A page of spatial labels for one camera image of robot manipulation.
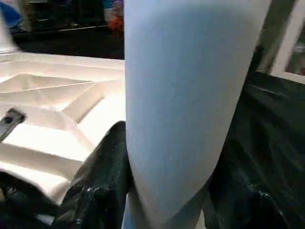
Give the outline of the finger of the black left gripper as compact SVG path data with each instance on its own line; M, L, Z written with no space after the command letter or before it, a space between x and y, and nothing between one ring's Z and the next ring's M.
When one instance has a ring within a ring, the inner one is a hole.
M51 225L58 208L33 184L0 173L1 225Z

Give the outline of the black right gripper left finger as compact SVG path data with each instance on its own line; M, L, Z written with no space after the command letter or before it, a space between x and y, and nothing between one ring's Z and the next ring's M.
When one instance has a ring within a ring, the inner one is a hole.
M72 179L53 229L120 229L132 184L126 124L115 123Z

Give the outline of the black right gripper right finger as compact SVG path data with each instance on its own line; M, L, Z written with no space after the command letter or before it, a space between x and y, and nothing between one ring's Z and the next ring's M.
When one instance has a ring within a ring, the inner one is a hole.
M236 140L227 140L208 181L208 229L287 229L275 198L263 186L251 160Z

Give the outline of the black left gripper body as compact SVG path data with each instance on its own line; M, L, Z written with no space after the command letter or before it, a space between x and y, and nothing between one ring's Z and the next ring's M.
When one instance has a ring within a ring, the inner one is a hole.
M18 109L10 109L0 120L0 142L2 143L7 136L27 119L24 112Z

